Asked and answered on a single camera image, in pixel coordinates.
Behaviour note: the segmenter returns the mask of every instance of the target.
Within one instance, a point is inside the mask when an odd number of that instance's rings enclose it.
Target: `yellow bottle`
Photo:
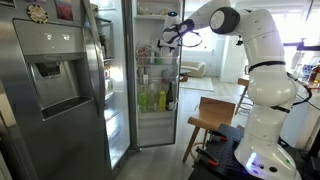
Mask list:
[[[159,95],[159,110],[165,111],[166,110],[166,92],[161,88],[160,95]]]

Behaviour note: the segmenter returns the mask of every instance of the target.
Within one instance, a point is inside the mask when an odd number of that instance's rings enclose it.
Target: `plastic bottle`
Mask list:
[[[140,106],[140,112],[147,112],[147,102],[148,102],[148,97],[145,91],[145,87],[142,86],[138,96],[138,104]]]
[[[161,87],[159,93],[159,111],[166,110],[166,92]]]
[[[157,110],[157,102],[154,94],[154,84],[150,83],[150,92],[148,97],[148,110],[153,112]]]
[[[173,92],[172,92],[172,82],[169,83],[169,89],[166,95],[166,109],[167,111],[172,111],[174,108]]]
[[[317,74],[320,73],[320,64],[312,68],[308,82],[314,82],[316,80]]]

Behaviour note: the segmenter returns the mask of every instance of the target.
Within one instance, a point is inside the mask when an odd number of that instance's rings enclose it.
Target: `wooden floor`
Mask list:
[[[194,128],[187,120],[194,107],[199,104],[200,97],[237,104],[244,89],[236,83],[220,82],[216,77],[212,78],[212,84],[214,92],[180,88],[176,144],[146,148],[133,153],[116,180],[187,180],[193,170],[193,160],[189,156],[187,162],[182,163],[182,157]],[[234,116],[232,126],[245,126],[246,118],[245,115]],[[201,141],[202,137],[203,131],[196,141]]]

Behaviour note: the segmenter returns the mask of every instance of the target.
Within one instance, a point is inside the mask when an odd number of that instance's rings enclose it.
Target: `blue light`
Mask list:
[[[257,156],[257,153],[255,153],[255,152],[251,153],[250,158],[246,164],[246,167],[248,169],[250,169],[250,167],[252,166],[252,163],[253,163],[254,159],[256,158],[256,156]]]

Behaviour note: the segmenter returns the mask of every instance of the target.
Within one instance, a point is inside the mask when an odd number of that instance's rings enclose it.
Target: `ice and water dispenser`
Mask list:
[[[81,28],[14,24],[44,119],[93,99]]]

